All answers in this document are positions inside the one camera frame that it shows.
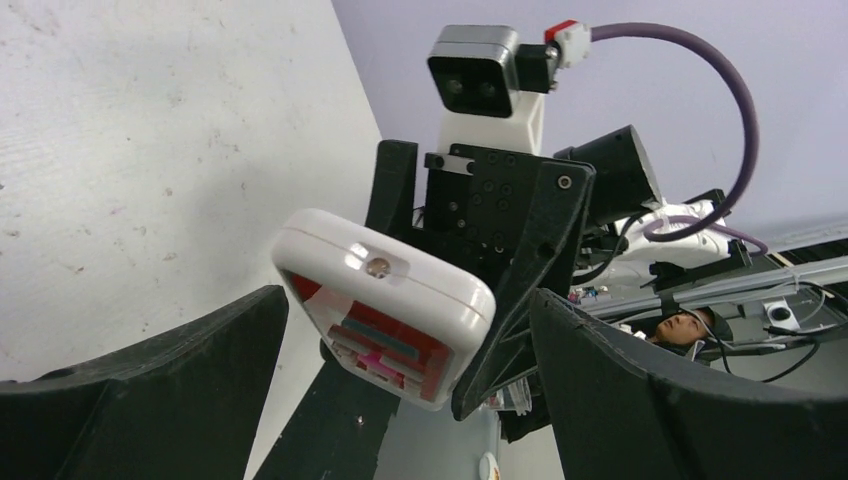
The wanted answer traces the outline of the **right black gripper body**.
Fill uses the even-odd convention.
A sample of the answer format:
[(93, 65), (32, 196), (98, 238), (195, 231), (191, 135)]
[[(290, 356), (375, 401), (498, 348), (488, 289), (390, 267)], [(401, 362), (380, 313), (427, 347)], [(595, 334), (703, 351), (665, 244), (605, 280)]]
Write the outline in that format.
[(521, 260), (550, 279), (574, 275), (593, 166), (467, 144), (428, 153), (424, 165), (415, 247), (481, 279), (499, 279)]

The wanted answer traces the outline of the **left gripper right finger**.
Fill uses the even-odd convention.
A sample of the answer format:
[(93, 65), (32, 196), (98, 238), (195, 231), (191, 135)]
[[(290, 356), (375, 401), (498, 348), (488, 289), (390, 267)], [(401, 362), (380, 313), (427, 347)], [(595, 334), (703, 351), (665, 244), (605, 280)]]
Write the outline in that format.
[(847, 400), (735, 377), (539, 290), (530, 326), (569, 479), (843, 479)]

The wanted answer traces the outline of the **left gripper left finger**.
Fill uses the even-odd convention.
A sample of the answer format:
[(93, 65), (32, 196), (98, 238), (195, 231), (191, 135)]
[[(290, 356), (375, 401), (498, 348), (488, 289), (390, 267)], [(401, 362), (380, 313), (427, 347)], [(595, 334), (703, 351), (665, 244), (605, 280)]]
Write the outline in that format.
[(262, 287), (134, 345), (1, 385), (5, 479), (241, 479), (288, 303)]

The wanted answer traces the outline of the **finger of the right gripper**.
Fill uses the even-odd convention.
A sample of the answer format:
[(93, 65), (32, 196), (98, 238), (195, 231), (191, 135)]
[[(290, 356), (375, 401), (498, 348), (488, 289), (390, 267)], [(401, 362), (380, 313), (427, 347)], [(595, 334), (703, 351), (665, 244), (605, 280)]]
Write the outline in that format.
[(365, 226), (395, 239), (412, 228), (418, 144), (382, 140), (376, 163)]
[(543, 162), (512, 261), (495, 290), (496, 315), (480, 350), (456, 384), (451, 411), (465, 420), (501, 388), (537, 370), (529, 302), (555, 270), (569, 288), (596, 172), (582, 162)]

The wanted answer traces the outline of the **white red remote control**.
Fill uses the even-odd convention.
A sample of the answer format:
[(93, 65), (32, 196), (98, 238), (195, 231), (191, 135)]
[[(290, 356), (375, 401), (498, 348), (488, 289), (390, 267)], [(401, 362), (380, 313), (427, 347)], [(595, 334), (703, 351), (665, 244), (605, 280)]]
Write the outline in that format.
[(428, 410), (450, 398), (496, 312), (474, 275), (319, 209), (294, 213), (271, 256), (345, 370)]

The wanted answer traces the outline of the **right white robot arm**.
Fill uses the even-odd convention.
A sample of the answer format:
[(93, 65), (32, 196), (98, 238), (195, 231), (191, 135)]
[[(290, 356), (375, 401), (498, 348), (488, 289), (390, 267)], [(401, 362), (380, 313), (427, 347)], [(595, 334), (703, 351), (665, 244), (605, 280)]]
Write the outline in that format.
[(494, 322), (450, 395), (462, 420), (498, 389), (534, 373), (529, 302), (538, 289), (623, 283), (655, 291), (749, 264), (747, 245), (711, 214), (713, 189), (660, 199), (636, 130), (626, 126), (553, 157), (480, 140), (420, 155), (384, 140), (365, 224), (488, 285)]

